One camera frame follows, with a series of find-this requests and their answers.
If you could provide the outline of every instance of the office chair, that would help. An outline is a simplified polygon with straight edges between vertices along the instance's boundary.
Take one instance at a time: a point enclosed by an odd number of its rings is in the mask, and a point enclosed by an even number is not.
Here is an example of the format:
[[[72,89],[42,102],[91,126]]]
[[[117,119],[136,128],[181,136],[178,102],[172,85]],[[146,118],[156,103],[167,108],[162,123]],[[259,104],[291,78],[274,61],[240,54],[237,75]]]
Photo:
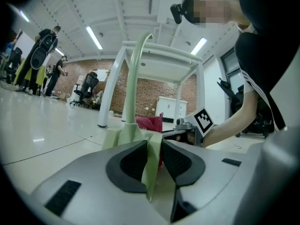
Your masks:
[[[15,79],[15,72],[18,69],[18,65],[21,64],[21,55],[22,50],[20,48],[16,48],[11,51],[8,62],[6,63],[6,83],[11,84],[12,81]]]
[[[221,80],[221,82],[218,83],[218,85],[229,98],[230,117],[231,117],[243,105],[244,85],[238,88],[238,92],[236,94],[234,94],[228,82]],[[266,104],[266,102],[259,96],[257,101],[256,118],[245,130],[242,131],[242,133],[247,134],[248,132],[250,132],[256,134],[263,134],[264,137],[267,137],[268,134],[273,131],[274,131],[274,123],[273,123],[271,109]]]
[[[79,84],[75,84],[77,87],[74,93],[76,93],[79,96],[79,101],[73,100],[72,102],[70,102],[70,105],[74,104],[81,106],[82,104],[84,104],[83,99],[88,99],[93,96],[93,89],[99,82],[99,80],[94,76],[94,74],[95,73],[89,73],[86,75],[80,90],[78,90]]]

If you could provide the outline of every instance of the pink bag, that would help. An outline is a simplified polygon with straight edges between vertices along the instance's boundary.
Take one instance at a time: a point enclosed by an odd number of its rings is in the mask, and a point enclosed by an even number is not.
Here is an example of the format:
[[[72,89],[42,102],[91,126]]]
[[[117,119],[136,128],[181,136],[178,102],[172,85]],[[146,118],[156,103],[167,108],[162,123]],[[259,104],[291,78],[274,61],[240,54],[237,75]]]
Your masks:
[[[162,112],[159,115],[159,117],[151,117],[151,118],[136,117],[135,120],[140,129],[146,129],[149,131],[162,133],[163,132],[163,115],[164,115],[164,113]],[[162,160],[162,156],[160,154],[158,166],[161,167],[162,164],[163,164],[163,160]]]

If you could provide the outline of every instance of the yellow-green garment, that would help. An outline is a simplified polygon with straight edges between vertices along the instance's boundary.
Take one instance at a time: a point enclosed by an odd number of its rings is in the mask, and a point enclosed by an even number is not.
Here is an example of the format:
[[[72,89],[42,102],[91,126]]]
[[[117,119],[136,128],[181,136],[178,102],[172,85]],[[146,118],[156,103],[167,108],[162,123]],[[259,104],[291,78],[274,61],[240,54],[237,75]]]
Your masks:
[[[21,69],[23,68],[24,66],[24,63],[25,63],[26,59],[23,60],[23,62],[21,63],[21,65],[19,66],[19,68],[17,69],[16,71],[16,77],[15,77],[15,81],[14,81],[14,85],[16,84],[17,82],[17,79],[18,79],[18,76],[19,76],[19,73],[21,71]],[[31,71],[32,71],[32,68],[29,69],[29,71],[27,72],[26,76],[25,76],[25,79],[26,80],[29,80],[30,81],[30,78],[31,78]],[[37,81],[36,83],[38,85],[43,85],[43,82],[44,82],[44,78],[46,77],[46,67],[45,66],[41,66],[41,68],[39,69],[38,73],[37,73]]]

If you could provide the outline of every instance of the brick wall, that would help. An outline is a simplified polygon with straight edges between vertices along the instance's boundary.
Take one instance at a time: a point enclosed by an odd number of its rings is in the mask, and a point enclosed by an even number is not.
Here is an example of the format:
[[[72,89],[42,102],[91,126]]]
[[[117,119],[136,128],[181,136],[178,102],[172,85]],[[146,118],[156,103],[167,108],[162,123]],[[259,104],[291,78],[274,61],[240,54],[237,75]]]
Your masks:
[[[67,64],[64,67],[68,71],[68,77],[61,76],[57,85],[56,91],[61,91],[71,94],[74,84],[76,84],[80,75],[86,75],[92,69],[107,69],[113,65],[113,60],[85,60]],[[122,112],[126,95],[126,83],[128,76],[128,67],[124,62],[122,64],[120,74],[115,86],[111,110]],[[99,82],[95,87],[95,91],[104,90],[106,82]],[[187,114],[196,109],[196,76],[192,75],[182,87],[181,100],[187,101]],[[159,96],[176,98],[177,87],[172,83],[153,81],[148,79],[138,78],[137,80],[137,96],[136,96],[136,114],[145,116],[154,116],[157,98]]]

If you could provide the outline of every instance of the white ceiling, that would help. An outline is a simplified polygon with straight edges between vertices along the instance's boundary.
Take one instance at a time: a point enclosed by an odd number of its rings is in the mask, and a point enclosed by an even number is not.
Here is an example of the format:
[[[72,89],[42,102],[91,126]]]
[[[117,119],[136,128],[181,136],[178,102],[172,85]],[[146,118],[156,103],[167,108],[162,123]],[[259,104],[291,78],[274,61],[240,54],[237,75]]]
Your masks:
[[[21,9],[37,32],[55,25],[62,27],[60,49],[70,60],[114,58],[122,41],[136,41],[146,31],[154,34],[152,42],[191,52],[201,37],[208,42],[197,56],[208,57],[235,34],[229,23],[199,28],[183,22],[177,25],[170,6],[182,0],[30,0]],[[98,50],[85,27],[91,26],[103,47]]]

